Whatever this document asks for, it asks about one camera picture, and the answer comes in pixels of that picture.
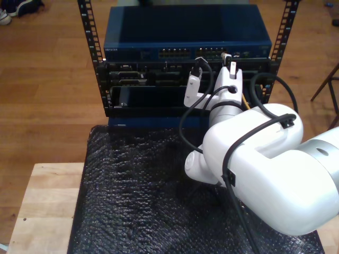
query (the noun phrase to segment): black bubble wrap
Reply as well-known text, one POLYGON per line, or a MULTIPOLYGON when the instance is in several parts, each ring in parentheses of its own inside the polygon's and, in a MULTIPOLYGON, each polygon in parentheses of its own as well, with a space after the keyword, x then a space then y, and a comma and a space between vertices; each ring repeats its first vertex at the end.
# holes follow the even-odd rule
MULTIPOLYGON (((177 130, 94 127, 68 253, 252 253, 226 189, 186 177, 190 151, 177 130)), ((243 212, 262 254, 324 253, 317 232, 288 237, 243 212)))

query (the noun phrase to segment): metal stool leg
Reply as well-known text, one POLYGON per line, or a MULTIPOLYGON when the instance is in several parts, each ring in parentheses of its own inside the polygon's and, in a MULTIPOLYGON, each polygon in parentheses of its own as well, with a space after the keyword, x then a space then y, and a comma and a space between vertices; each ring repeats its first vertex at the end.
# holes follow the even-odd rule
POLYGON ((337 114, 337 116, 335 117, 335 119, 333 120, 333 122, 331 123, 331 125, 328 127, 328 130, 333 129, 334 126, 337 124, 338 121, 339 121, 339 114, 337 114))
POLYGON ((314 99, 318 96, 318 94, 324 89, 326 84, 330 81, 330 79, 333 77, 333 75, 338 71, 339 69, 339 63, 334 67, 334 69, 331 71, 331 73, 327 76, 327 78, 324 80, 322 85, 318 88, 316 93, 313 95, 311 102, 314 101, 314 99))

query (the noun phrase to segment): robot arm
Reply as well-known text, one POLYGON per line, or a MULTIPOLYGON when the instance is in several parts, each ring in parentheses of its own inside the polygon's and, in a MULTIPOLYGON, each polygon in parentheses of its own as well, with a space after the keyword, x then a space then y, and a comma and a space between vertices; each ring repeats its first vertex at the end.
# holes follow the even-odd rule
MULTIPOLYGON (((225 100, 229 94, 224 92, 225 100)), ((294 126, 284 129, 279 123, 273 124, 232 153, 228 164, 234 175, 232 189, 272 228, 287 235, 307 234, 339 213, 339 128, 300 144, 303 126, 298 114, 280 104, 265 107, 275 115, 296 115, 294 126)), ((236 140, 268 120, 255 107, 210 121, 200 146, 203 154, 194 151, 188 155, 186 174, 225 187, 222 163, 226 152, 236 140)))

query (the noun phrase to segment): blue network switch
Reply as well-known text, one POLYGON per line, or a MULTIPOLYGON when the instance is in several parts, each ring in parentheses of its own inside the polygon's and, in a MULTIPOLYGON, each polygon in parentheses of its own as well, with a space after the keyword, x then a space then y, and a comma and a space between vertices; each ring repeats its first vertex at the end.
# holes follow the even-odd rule
POLYGON ((111 8, 104 52, 109 62, 179 62, 267 58, 271 47, 256 5, 129 6, 111 8))

